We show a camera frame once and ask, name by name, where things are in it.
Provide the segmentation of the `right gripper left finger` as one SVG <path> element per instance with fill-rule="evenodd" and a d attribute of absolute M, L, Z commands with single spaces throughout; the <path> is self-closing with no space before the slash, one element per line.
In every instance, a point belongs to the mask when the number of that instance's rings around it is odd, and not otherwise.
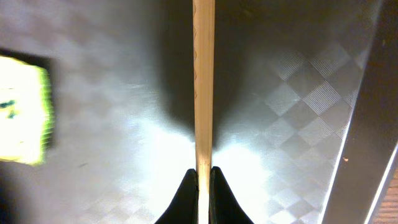
<path fill-rule="evenodd" d="M 197 224 L 198 181 L 195 169 L 188 169 L 165 212 L 155 224 Z"/>

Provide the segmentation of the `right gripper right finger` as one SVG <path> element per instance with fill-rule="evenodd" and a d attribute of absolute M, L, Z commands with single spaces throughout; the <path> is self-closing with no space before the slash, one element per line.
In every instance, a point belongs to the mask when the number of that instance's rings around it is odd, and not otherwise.
<path fill-rule="evenodd" d="M 211 224 L 253 224 L 217 166 L 210 172 L 209 219 Z"/>

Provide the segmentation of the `wooden chopstick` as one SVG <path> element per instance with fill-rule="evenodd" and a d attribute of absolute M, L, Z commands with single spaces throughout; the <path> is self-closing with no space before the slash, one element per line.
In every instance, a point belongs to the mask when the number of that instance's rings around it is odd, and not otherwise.
<path fill-rule="evenodd" d="M 198 224 L 208 223 L 213 138 L 215 0 L 193 0 L 195 159 Z"/>

